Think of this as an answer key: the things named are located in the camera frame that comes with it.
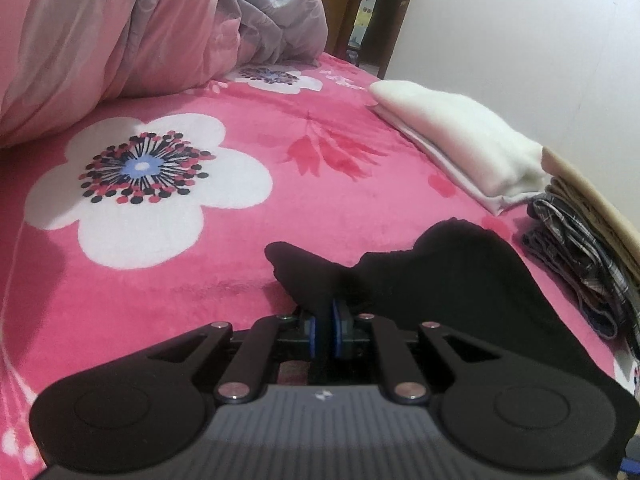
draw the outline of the beige fabric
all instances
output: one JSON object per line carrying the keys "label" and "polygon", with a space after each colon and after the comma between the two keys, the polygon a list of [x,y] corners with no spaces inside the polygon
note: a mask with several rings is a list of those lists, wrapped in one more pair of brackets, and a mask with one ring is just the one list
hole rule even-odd
{"label": "beige fabric", "polygon": [[542,150],[542,169],[556,177],[552,192],[570,205],[611,245],[636,283],[640,283],[640,233],[570,162],[548,148]]}
{"label": "beige fabric", "polygon": [[542,146],[472,98],[411,81],[376,81],[369,92],[484,196],[514,197],[544,189]]}

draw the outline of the flower center pattern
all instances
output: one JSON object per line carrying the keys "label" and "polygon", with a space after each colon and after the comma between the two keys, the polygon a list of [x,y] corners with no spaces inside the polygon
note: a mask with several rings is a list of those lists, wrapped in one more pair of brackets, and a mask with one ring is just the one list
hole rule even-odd
{"label": "flower center pattern", "polygon": [[207,178],[201,161],[215,155],[189,146],[181,133],[171,130],[163,136],[145,132],[129,142],[108,146],[88,164],[78,179],[85,197],[97,204],[116,197],[119,204],[158,203],[174,194],[188,195],[196,178]]}
{"label": "flower center pattern", "polygon": [[265,67],[245,67],[238,71],[239,75],[244,78],[252,79],[253,81],[264,81],[268,84],[284,83],[287,85],[293,85],[296,81],[299,81],[294,75],[284,70],[270,70]]}

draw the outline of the black device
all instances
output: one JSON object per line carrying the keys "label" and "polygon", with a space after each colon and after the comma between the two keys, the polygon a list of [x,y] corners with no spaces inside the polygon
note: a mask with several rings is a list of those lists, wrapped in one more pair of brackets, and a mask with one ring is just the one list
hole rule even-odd
{"label": "black device", "polygon": [[37,398],[39,480],[604,479],[614,409],[596,386],[425,322],[334,303],[328,384],[315,319],[200,327],[64,378]]}

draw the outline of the folded cloth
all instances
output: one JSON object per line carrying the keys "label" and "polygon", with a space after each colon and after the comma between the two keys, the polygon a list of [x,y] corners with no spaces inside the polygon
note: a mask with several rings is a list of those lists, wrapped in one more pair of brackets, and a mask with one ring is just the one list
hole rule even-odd
{"label": "folded cloth", "polygon": [[562,277],[569,276],[578,306],[598,334],[612,338],[623,333],[634,355],[640,357],[640,301],[610,248],[555,195],[539,195],[530,202],[527,213],[542,225],[522,237],[524,248]]}
{"label": "folded cloth", "polygon": [[594,292],[577,278],[569,257],[548,229],[538,226],[524,233],[522,240],[529,254],[540,259],[572,287],[578,299],[578,309],[595,332],[603,339],[615,339],[618,336],[617,320],[613,319],[608,306],[603,306]]}
{"label": "folded cloth", "polygon": [[[640,267],[640,233],[633,224],[613,206],[595,187],[589,182],[580,171],[571,165],[567,160],[554,153],[549,148],[542,150],[542,168],[559,180],[571,186],[580,195],[576,200],[569,200],[574,208],[583,213],[583,210],[590,210],[597,214],[604,223],[602,229],[597,225],[594,227],[604,237],[604,233],[610,230],[611,236],[615,236],[620,243],[612,243],[605,238],[609,245],[616,251],[620,259],[627,266],[629,273],[636,276],[636,269]],[[590,220],[590,216],[585,214],[585,218]],[[623,252],[618,252],[618,247],[624,247],[628,257],[623,257]]]}
{"label": "folded cloth", "polygon": [[615,229],[580,190],[562,178],[553,177],[551,184],[546,187],[546,192],[561,198],[580,214],[589,225],[593,235],[601,242],[606,243],[620,260],[620,263],[626,267],[635,288],[638,289],[640,284],[640,262],[635,260]]}
{"label": "folded cloth", "polygon": [[325,313],[321,324],[330,323],[332,300],[340,298],[354,314],[385,316],[405,330],[437,321],[597,384],[616,410],[607,456],[618,470],[638,425],[638,404],[594,364],[517,253],[494,232],[451,219],[428,229],[409,251],[366,253],[353,267],[284,242],[269,244],[265,254],[293,300],[316,315],[316,334],[318,314]]}
{"label": "folded cloth", "polygon": [[377,81],[369,91],[380,118],[493,214],[544,189],[542,146],[473,99],[409,81]]}

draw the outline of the blanket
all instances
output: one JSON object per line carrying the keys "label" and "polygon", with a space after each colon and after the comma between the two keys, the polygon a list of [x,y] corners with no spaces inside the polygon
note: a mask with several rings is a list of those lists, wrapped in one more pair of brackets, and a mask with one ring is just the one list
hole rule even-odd
{"label": "blanket", "polygon": [[0,147],[116,97],[166,95],[247,62],[311,62],[320,0],[0,0]]}
{"label": "blanket", "polygon": [[0,151],[2,480],[42,468],[28,414],[53,381],[213,321],[242,330],[291,312],[264,256],[276,240],[350,267],[466,219],[514,247],[594,362],[617,373],[570,291],[522,253],[526,208],[485,211],[369,110],[372,76],[319,63],[243,66],[172,96],[103,103]]}

